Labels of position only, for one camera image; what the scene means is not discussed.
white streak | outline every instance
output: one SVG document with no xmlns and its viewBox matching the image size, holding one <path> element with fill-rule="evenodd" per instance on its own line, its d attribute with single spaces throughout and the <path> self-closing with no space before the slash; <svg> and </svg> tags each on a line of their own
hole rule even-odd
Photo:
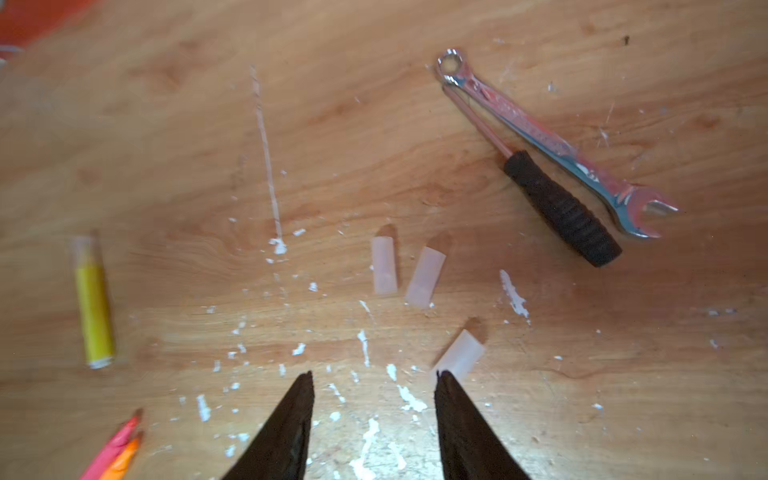
<svg viewBox="0 0 768 480">
<path fill-rule="evenodd" d="M 328 385 L 328 388 L 329 388 L 329 389 L 331 389 L 331 390 L 333 390 L 333 395 L 335 395 L 335 396 L 339 397 L 339 401 L 340 401 L 341 403 L 346 403 L 346 399 L 345 399 L 344 397 L 342 397 L 342 396 L 341 396 L 341 393 L 339 393 L 339 389 L 337 389 L 337 388 L 336 388 L 336 384 L 335 384 L 335 383 L 331 383 L 331 384 L 329 384 L 329 385 Z"/>
<path fill-rule="evenodd" d="M 266 141 L 266 128 L 264 127 L 264 113 L 261 108 L 261 84 L 256 78 L 256 67 L 250 66 L 250 79 L 253 83 L 253 97 L 256 100 L 256 120 L 261 132 L 261 145 L 264 149 L 264 166 L 266 167 L 266 182 L 270 188 L 270 199 L 272 200 L 272 216 L 275 217 L 275 231 L 277 238 L 270 240 L 270 245 L 275 246 L 275 255 L 283 255 L 288 249 L 283 242 L 283 228 L 280 226 L 280 209 L 277 206 L 277 195 L 275 195 L 275 183 L 272 179 L 272 159 L 270 158 L 270 144 Z"/>
<path fill-rule="evenodd" d="M 413 409 L 419 413 L 426 410 L 427 404 L 413 396 L 413 394 L 408 391 L 407 386 L 398 385 L 397 389 L 400 391 L 400 398 L 402 398 L 405 402 L 408 402 L 408 405 L 400 407 L 401 409 L 406 411 Z"/>
<path fill-rule="evenodd" d="M 366 338 L 366 331 L 360 330 L 360 333 L 357 334 L 357 338 L 359 338 L 362 343 L 362 354 L 365 357 L 366 368 L 370 368 L 371 360 L 368 358 L 368 339 Z"/>
<path fill-rule="evenodd" d="M 393 382 L 397 382 L 397 367 L 390 363 L 386 366 L 386 373 Z"/>
<path fill-rule="evenodd" d="M 200 413 L 200 420 L 203 422 L 210 420 L 210 409 L 205 403 L 205 395 L 197 396 L 197 411 Z"/>
<path fill-rule="evenodd" d="M 362 439 L 365 441 L 365 444 L 362 446 L 360 458 L 352 460 L 349 463 L 349 466 L 351 466 L 355 471 L 355 476 L 358 480 L 373 480 L 376 478 L 376 474 L 368 470 L 362 464 L 365 463 L 366 455 L 368 455 L 368 451 L 371 449 L 371 445 L 373 445 L 373 442 L 376 440 L 376 434 L 381 432 L 381 430 L 379 429 L 379 423 L 374 419 L 368 420 L 368 426 L 368 432 L 365 432 L 362 435 Z"/>
<path fill-rule="evenodd" d="M 523 306 L 525 299 L 518 295 L 518 291 L 515 289 L 515 286 L 512 285 L 512 280 L 509 278 L 509 273 L 504 270 L 499 270 L 499 274 L 502 277 L 502 287 L 504 287 L 504 291 L 509 297 L 509 304 L 512 305 L 512 309 L 518 315 L 523 315 L 525 318 L 528 318 L 528 311 Z"/>
<path fill-rule="evenodd" d="M 400 450 L 397 448 L 397 445 L 395 445 L 394 442 L 390 442 L 387 447 L 392 450 L 392 453 L 395 454 L 395 458 L 397 458 L 397 469 L 403 470 L 406 467 L 406 460 L 400 455 Z"/>
</svg>

plastic tube piece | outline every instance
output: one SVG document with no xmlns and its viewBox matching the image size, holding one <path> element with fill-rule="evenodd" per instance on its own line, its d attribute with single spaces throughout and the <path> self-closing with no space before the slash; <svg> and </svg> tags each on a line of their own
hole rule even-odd
<svg viewBox="0 0 768 480">
<path fill-rule="evenodd" d="M 406 302 L 419 308 L 429 307 L 443 262 L 445 262 L 445 254 L 424 247 L 422 255 L 419 257 L 419 263 L 416 264 L 416 271 L 413 273 L 411 283 L 408 285 Z"/>
<path fill-rule="evenodd" d="M 391 237 L 373 237 L 373 291 L 376 295 L 397 293 L 395 270 L 395 241 Z"/>
<path fill-rule="evenodd" d="M 434 386 L 437 385 L 438 373 L 448 370 L 461 382 L 484 353 L 485 347 L 482 343 L 470 332 L 462 330 L 429 373 L 430 381 Z"/>
</svg>

screwdriver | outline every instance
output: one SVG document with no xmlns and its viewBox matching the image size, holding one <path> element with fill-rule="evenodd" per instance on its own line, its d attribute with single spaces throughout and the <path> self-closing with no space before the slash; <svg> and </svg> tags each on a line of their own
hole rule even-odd
<svg viewBox="0 0 768 480">
<path fill-rule="evenodd" d="M 523 189 L 533 206 L 561 239 L 593 266 L 604 266 L 621 255 L 621 247 L 602 223 L 573 195 L 538 167 L 525 150 L 513 151 L 454 89 L 443 92 L 499 152 L 507 158 L 506 173 Z"/>
</svg>

wooden table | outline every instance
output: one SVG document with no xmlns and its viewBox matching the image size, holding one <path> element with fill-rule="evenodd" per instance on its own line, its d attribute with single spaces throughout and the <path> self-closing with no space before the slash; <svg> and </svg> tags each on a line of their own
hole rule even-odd
<svg viewBox="0 0 768 480">
<path fill-rule="evenodd" d="M 470 319 L 487 353 L 465 388 L 532 478 L 767 477 L 767 42 L 759 0 L 102 2 L 0 71 L 0 477 L 77 478 L 142 407 L 126 479 L 220 478 L 246 445 L 228 436 L 253 435 L 312 370 L 307 478 L 354 478 L 370 418 L 377 478 L 441 478 L 425 371 Z M 677 200 L 650 217 L 664 238 L 621 235 L 535 152 L 624 254 L 597 270 L 568 250 L 440 91 L 451 46 L 595 162 Z M 369 241 L 388 223 L 401 287 L 380 299 Z M 90 230 L 118 345 L 99 371 L 68 253 Z M 420 311 L 402 295 L 438 235 L 452 246 Z M 401 409 L 390 363 L 423 415 Z"/>
</svg>

yellow tube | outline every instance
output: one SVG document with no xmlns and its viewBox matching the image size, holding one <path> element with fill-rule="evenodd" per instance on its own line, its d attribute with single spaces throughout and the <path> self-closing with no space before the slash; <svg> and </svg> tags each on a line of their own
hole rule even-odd
<svg viewBox="0 0 768 480">
<path fill-rule="evenodd" d="M 93 238 L 77 237 L 73 248 L 85 359 L 92 369 L 100 369 L 112 363 L 114 356 L 104 269 Z"/>
</svg>

